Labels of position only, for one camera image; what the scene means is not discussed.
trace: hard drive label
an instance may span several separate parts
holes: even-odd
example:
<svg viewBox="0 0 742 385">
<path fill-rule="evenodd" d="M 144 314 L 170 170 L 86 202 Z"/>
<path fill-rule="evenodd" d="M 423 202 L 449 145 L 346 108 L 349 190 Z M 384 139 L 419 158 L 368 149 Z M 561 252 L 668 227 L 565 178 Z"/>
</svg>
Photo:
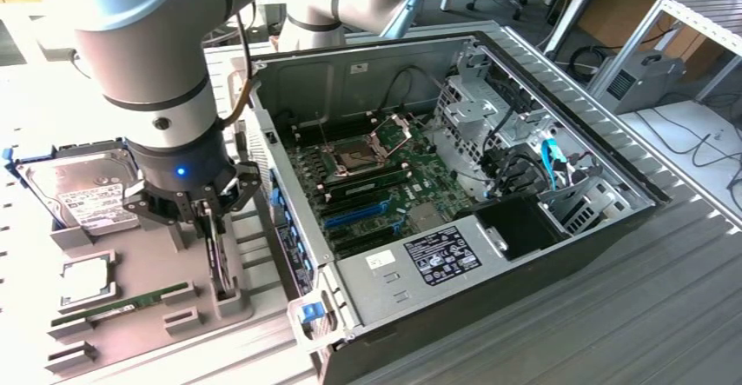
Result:
<svg viewBox="0 0 742 385">
<path fill-rule="evenodd" d="M 124 186 L 120 183 L 58 194 L 72 217 L 85 230 L 136 220 L 137 216 L 121 208 Z"/>
<path fill-rule="evenodd" d="M 427 285 L 437 285 L 481 265 L 455 226 L 404 243 L 404 248 Z"/>
</svg>

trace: green circuit board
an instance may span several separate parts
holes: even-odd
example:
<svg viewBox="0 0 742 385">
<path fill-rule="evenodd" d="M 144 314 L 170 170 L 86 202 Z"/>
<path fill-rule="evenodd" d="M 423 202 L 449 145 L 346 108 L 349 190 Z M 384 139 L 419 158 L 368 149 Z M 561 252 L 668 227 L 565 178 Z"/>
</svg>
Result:
<svg viewBox="0 0 742 385">
<path fill-rule="evenodd" d="M 437 154 L 435 152 L 429 153 L 429 142 L 420 129 L 409 126 L 409 133 L 411 139 L 387 157 L 383 164 L 367 160 L 365 165 L 359 162 L 365 159 L 356 159 L 359 169 L 376 171 L 392 166 L 399 167 L 400 163 L 407 163 L 408 168 L 403 172 L 403 182 L 399 183 L 399 173 L 379 176 L 376 181 L 385 178 L 385 181 L 392 181 L 395 185 L 361 196 L 349 196 L 348 200 L 340 201 L 344 212 L 329 215 L 326 214 L 328 209 L 334 205 L 326 204 L 326 199 L 321 191 L 317 190 L 317 184 L 342 183 L 342 181 L 357 179 L 363 175 L 336 176 L 336 162 L 330 157 L 332 152 L 337 154 L 346 146 L 363 148 L 367 144 L 367 136 L 340 139 L 328 142 L 328 145 L 321 143 L 314 146 L 286 149 L 289 161 L 312 206 L 313 215 L 317 223 L 320 223 L 320 228 L 322 228 L 324 237 L 336 254 L 341 256 L 353 255 L 368 247 L 379 245 L 373 242 L 363 242 L 363 244 L 353 245 L 349 250 L 344 250 L 342 245 L 352 243 L 348 240 L 363 238 L 364 235 L 375 237 L 375 233 L 389 227 L 395 227 L 395 238 L 412 236 L 435 225 L 449 222 L 455 213 L 472 204 L 471 197 L 464 192 L 464 188 L 456 182 L 455 177 L 451 176 L 449 169 Z M 383 126 L 376 134 L 387 151 L 404 139 L 401 128 L 393 123 Z M 341 224 L 338 227 L 328 229 L 322 227 L 328 218 L 342 216 L 380 202 L 385 204 L 383 214 Z"/>
</svg>

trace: hard drive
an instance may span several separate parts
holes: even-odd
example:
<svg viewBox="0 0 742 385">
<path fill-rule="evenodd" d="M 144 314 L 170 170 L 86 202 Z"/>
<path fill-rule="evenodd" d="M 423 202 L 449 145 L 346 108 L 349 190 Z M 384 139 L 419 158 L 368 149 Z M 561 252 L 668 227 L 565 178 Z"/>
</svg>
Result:
<svg viewBox="0 0 742 385">
<path fill-rule="evenodd" d="M 138 225 L 121 208 L 124 190 L 137 180 L 137 167 L 120 141 L 70 146 L 50 155 L 16 159 L 14 171 L 58 225 L 82 227 L 93 236 Z"/>
</svg>

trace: blue pcie slot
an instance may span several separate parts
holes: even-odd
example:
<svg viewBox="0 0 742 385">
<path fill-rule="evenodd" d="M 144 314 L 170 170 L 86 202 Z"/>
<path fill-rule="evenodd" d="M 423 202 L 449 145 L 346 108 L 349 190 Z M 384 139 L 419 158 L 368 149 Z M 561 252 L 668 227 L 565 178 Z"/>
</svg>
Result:
<svg viewBox="0 0 742 385">
<path fill-rule="evenodd" d="M 363 220 L 364 218 L 380 216 L 389 208 L 389 200 L 381 201 L 377 204 L 369 205 L 363 209 L 356 209 L 345 214 L 334 216 L 324 220 L 324 228 L 330 229 L 332 227 L 338 227 L 345 224 L 350 224 L 357 220 Z"/>
</svg>

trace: motherboard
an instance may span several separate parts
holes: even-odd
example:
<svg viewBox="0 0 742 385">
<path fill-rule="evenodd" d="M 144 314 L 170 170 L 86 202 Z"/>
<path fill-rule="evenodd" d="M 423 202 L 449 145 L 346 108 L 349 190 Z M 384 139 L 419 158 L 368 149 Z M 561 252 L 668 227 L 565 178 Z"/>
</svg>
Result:
<svg viewBox="0 0 742 385">
<path fill-rule="evenodd" d="M 338 258 L 437 227 L 472 205 L 423 135 L 424 124 L 412 116 L 367 120 L 375 125 L 367 134 L 337 138 L 320 129 L 318 143 L 286 149 Z"/>
</svg>

